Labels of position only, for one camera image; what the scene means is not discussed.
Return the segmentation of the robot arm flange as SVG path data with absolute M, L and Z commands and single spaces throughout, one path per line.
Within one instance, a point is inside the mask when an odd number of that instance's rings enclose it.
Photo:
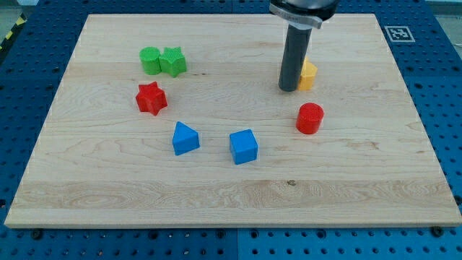
M 271 0 L 269 11 L 299 30 L 320 29 L 336 13 L 339 0 Z

